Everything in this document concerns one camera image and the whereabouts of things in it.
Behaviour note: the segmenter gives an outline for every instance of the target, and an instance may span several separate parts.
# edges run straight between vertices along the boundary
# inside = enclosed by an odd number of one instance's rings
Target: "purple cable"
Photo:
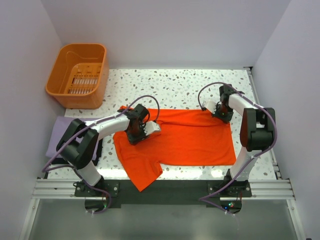
[[[157,108],[158,108],[158,112],[157,112],[157,115],[155,117],[155,122],[158,120],[159,118],[159,114],[160,114],[160,105],[159,105],[159,102],[158,100],[154,97],[154,96],[151,96],[151,95],[143,95],[143,96],[140,96],[138,97],[136,100],[134,100],[129,106],[127,106],[122,112],[120,112],[119,114],[117,114],[116,116],[109,116],[109,117],[105,117],[105,118],[102,118],[98,121],[96,121],[96,123],[92,123],[88,126],[86,126],[85,128],[81,129],[80,131],[78,131],[77,133],[75,133],[68,141],[65,142],[65,144],[62,145],[62,147],[55,153],[55,155],[50,158],[50,160],[44,165],[43,169],[41,170],[43,173],[46,173],[46,172],[49,172],[49,171],[52,171],[52,170],[56,170],[56,169],[61,169],[61,168],[71,168],[74,170],[75,174],[84,182],[84,184],[94,190],[94,191],[98,191],[98,192],[101,192],[101,193],[104,193],[106,196],[108,196],[109,198],[109,203],[108,205],[101,211],[98,211],[98,212],[93,212],[93,214],[100,214],[100,213],[103,213],[105,212],[111,205],[111,202],[112,202],[112,198],[111,198],[111,195],[105,191],[105,190],[102,190],[102,189],[99,189],[99,188],[96,188],[96,187],[93,187],[91,186],[89,183],[87,183],[80,175],[79,173],[77,172],[77,170],[75,169],[74,166],[70,165],[70,164],[65,164],[65,165],[60,165],[60,166],[56,166],[56,167],[52,167],[52,168],[48,168],[51,163],[56,159],[56,157],[66,148],[66,146],[68,146],[74,139],[76,139],[81,133],[85,132],[86,130],[88,130],[89,128],[95,126],[96,124],[99,124],[99,123],[102,123],[102,122],[105,122],[105,121],[108,121],[108,120],[111,120],[111,119],[114,119],[114,118],[118,118],[120,117],[122,114],[124,114],[125,112],[127,112],[129,110],[129,108],[135,104],[138,100],[142,99],[142,98],[146,98],[146,97],[149,97],[149,98],[152,98],[155,100],[156,102],[156,105],[157,105]]]
[[[244,96],[241,92],[239,92],[238,90],[236,90],[233,86],[225,83],[225,82],[221,82],[221,81],[217,81],[217,82],[212,82],[206,86],[204,86],[198,93],[198,102],[199,102],[199,106],[201,108],[202,105],[200,103],[200,93],[207,87],[211,86],[211,85],[214,85],[214,84],[223,84],[223,85],[226,85],[228,87],[230,87],[231,89],[233,89],[238,95],[240,95],[240,97],[242,97],[244,100],[246,100],[248,103],[250,103],[251,105],[253,105],[254,107],[256,107],[257,109],[263,111],[263,113],[270,119],[272,125],[273,125],[273,128],[274,128],[274,139],[273,139],[273,142],[272,144],[264,151],[262,152],[259,152],[257,154],[255,154],[240,170],[239,172],[234,176],[234,178],[231,179],[230,182],[228,182],[224,187],[220,188],[219,190],[207,195],[207,196],[203,196],[201,198],[199,198],[199,201],[202,201],[202,202],[205,202],[205,203],[209,203],[211,205],[214,205],[215,207],[219,207],[217,204],[213,203],[213,202],[210,202],[208,201],[207,199],[208,198],[211,198],[213,197],[214,195],[217,195],[218,193],[222,192],[223,190],[225,190],[227,187],[229,187],[236,179],[237,177],[239,177],[239,175],[242,173],[242,171],[253,161],[253,159],[261,156],[262,154],[268,152],[269,150],[271,150],[274,145],[276,144],[276,141],[277,141],[277,138],[278,138],[278,131],[277,131],[277,126],[276,126],[276,122],[275,120],[272,118],[272,116],[265,110],[263,109],[261,106],[255,104],[254,102],[252,102],[250,99],[248,99],[246,96]]]

